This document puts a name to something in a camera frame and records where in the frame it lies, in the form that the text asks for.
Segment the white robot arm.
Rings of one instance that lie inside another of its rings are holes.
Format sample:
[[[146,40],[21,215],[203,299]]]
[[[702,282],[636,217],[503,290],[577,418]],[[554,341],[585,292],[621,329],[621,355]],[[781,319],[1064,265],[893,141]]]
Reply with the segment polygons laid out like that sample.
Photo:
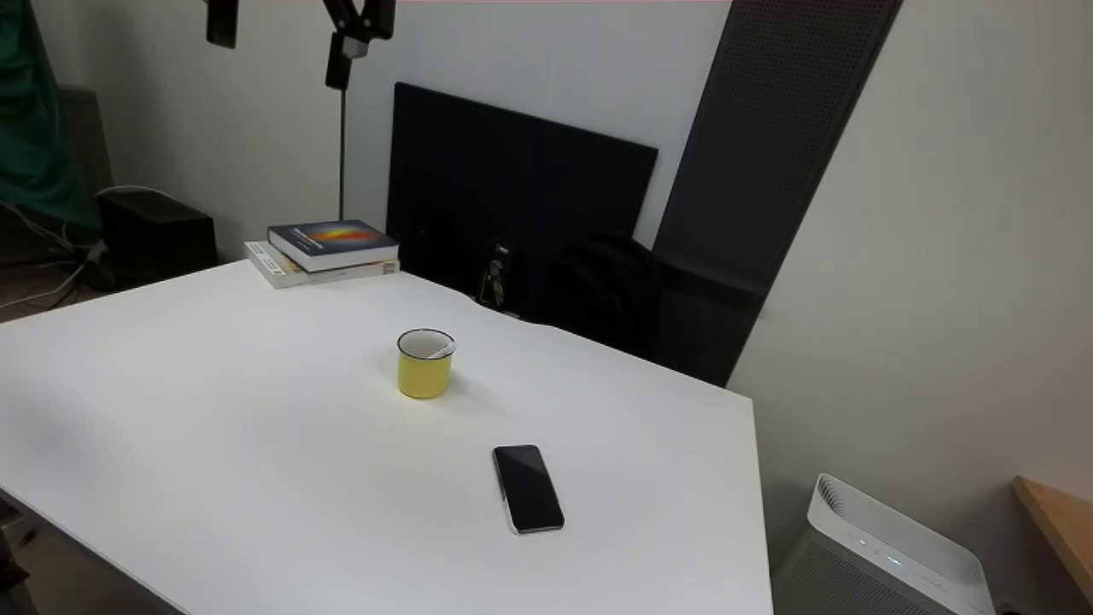
[[[388,40],[397,29],[397,0],[322,0],[330,16],[330,45],[323,84],[346,91],[351,64],[372,40]],[[203,40],[233,49],[240,35],[240,0],[203,0]]]

